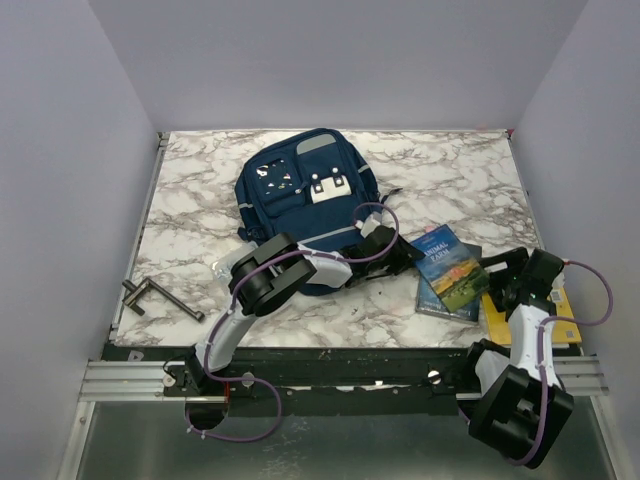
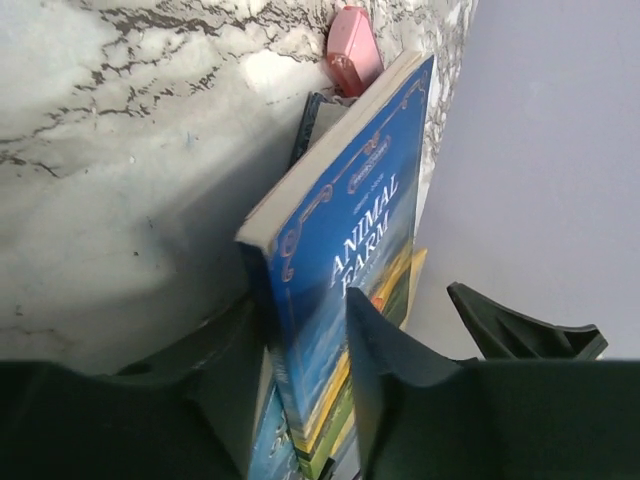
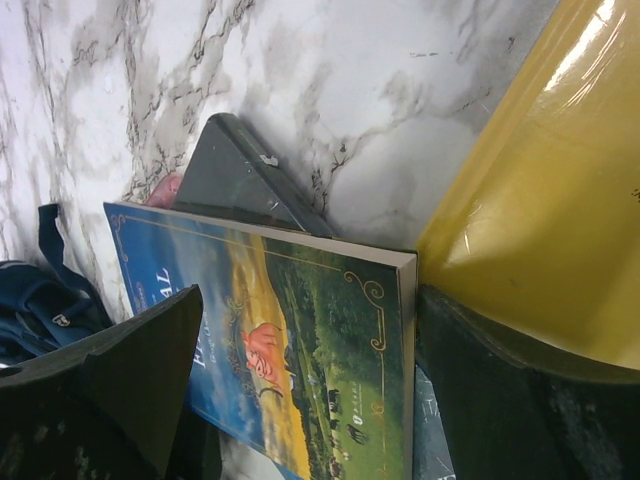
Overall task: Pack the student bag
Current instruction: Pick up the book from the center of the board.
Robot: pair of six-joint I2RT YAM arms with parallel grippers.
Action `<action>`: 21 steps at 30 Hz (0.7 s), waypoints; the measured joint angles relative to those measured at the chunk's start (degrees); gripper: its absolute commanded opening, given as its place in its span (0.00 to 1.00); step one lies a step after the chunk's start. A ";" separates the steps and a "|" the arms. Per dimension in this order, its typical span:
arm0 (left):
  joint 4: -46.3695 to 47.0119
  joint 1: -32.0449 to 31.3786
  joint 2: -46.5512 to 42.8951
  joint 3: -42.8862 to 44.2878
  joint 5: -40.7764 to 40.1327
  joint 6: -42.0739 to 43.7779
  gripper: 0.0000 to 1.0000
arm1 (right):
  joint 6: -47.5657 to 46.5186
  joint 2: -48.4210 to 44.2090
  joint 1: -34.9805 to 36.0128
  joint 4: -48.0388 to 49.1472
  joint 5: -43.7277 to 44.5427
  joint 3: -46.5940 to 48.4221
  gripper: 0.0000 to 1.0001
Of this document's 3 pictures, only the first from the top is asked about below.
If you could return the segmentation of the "Animal Farm blue book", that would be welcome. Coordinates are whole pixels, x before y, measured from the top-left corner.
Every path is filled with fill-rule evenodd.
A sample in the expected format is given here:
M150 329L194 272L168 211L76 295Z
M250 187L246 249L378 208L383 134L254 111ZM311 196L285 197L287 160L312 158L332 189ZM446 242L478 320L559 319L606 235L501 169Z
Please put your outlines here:
M413 240L424 254L416 263L421 279L449 313L467 307L489 288L489 274L448 225L441 225Z

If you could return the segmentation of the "dark blue hardcover book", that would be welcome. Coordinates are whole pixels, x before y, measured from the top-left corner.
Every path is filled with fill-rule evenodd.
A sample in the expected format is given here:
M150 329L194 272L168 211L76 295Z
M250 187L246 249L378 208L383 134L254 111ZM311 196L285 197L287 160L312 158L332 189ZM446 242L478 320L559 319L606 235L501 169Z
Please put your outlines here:
M489 286L488 273L479 263L481 248L460 242L447 229L426 234L414 245L425 254L416 262L416 311L477 323L479 297Z

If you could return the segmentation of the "navy blue student backpack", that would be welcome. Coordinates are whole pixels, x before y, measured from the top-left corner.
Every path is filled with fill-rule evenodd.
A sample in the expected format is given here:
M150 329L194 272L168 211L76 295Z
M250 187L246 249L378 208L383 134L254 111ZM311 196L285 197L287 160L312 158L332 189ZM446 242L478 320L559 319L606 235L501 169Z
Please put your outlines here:
M372 240L355 226L381 208L377 180L340 132L318 128L259 151L235 185L239 237L258 245L287 233L303 248L356 258L382 250L393 238L384 229Z

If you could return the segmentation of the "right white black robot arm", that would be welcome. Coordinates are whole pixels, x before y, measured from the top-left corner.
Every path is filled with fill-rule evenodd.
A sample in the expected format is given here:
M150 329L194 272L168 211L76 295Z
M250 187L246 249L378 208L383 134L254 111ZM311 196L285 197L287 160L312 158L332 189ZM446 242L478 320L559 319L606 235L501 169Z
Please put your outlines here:
M506 315L510 347L482 340L470 348L460 367L462 384L481 397L469 421L469 434L517 466L535 469L571 416L574 398L553 365L552 333L557 313L553 281L564 261L524 247L484 258L489 297Z

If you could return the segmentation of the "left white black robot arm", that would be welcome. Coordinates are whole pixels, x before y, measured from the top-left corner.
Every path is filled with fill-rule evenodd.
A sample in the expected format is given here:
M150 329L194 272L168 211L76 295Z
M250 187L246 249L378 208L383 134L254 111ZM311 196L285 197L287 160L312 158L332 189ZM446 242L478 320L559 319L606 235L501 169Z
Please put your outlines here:
M196 344L187 382L201 395L214 393L221 370L260 317L268 316L310 285L340 290L377 276L397 275L425 254L390 227L378 225L360 242L334 251L316 250L282 233L239 258L231 268L229 302L207 337Z

